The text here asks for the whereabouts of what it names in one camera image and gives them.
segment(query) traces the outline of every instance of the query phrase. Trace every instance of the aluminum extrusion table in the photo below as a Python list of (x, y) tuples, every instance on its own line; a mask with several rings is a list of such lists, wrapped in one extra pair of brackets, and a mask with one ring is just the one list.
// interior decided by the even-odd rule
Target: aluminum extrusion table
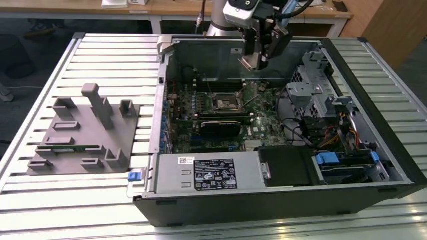
[[(27, 176), (28, 159), (55, 116), (50, 107), (56, 97), (72, 97), (76, 104), (84, 104), (80, 88), (86, 83), (99, 84), (99, 94), (108, 96), (111, 104), (132, 99), (142, 105), (131, 168), (147, 166), (160, 65), (158, 37), (87, 34), (71, 41), (0, 162), (0, 239), (426, 239), (427, 189), (351, 215), (156, 228), (127, 197), (127, 173)], [(427, 174), (425, 105), (369, 43), (333, 42)], [(346, 94), (343, 82), (337, 81)]]

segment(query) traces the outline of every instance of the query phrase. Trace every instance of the table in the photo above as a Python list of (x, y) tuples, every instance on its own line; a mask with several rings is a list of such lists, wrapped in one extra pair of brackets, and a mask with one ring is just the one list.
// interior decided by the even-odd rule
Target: table
[[(154, 34), (162, 34), (162, 21), (196, 21), (202, 2), (198, 0), (151, 0), (147, 5), (102, 9), (103, 0), (0, 0), (0, 18), (75, 20), (150, 20)], [(211, 20), (212, 3), (206, 6)], [(339, 37), (350, 12), (339, 12), (329, 0), (326, 6), (311, 7), (291, 19), (295, 24), (333, 25), (327, 37)]]
[[(84, 104), (80, 87), (100, 86), (111, 104), (132, 99), (142, 105), (131, 169), (148, 165), (158, 83), (158, 35), (87, 34), (72, 39), (28, 117), (0, 161), (2, 240), (206, 240), (206, 239), (426, 239), (427, 189), (391, 199), (358, 214), (236, 222), (186, 227), (152, 227), (127, 197), (128, 174), (27, 176), (30, 158), (42, 142), (58, 97)], [(104, 43), (94, 48), (92, 43)], [(136, 45), (120, 48), (120, 43)], [(361, 84), (427, 174), (427, 109), (369, 43), (333, 39)], [(341, 91), (345, 82), (334, 76)]]

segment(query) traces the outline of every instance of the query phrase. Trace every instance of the blue latch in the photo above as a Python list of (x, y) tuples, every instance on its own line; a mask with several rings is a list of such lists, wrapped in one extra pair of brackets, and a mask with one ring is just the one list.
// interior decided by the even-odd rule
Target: blue latch
[(315, 160), (318, 164), (339, 164), (339, 156), (337, 156), (335, 152), (322, 152), (315, 156)]
[(143, 173), (142, 172), (130, 172), (127, 176), (128, 182), (140, 182), (143, 181)]
[(378, 163), (378, 161), (381, 160), (381, 156), (377, 153), (377, 151), (371, 151), (371, 157), (373, 157), (374, 161)]

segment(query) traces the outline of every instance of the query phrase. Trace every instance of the wooden desk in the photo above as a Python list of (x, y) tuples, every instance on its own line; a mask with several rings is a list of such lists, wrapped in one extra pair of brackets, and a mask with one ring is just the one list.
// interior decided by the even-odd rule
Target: wooden desk
[[(103, 0), (0, 0), (0, 18), (76, 19), (76, 20), (150, 20), (154, 34), (162, 34), (162, 21), (196, 21), (202, 2), (194, 0), (151, 0), (147, 5), (102, 9)], [(206, 20), (211, 20), (212, 3), (206, 5)], [(333, 25), (327, 36), (338, 37), (350, 12), (339, 12), (333, 0), (326, 6), (311, 7), (291, 19), (294, 24)]]

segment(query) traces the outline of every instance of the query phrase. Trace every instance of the warning label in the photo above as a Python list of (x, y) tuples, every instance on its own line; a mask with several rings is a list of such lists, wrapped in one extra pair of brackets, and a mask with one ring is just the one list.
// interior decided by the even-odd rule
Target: warning label
[(198, 191), (236, 189), (235, 160), (195, 160), (194, 188)]

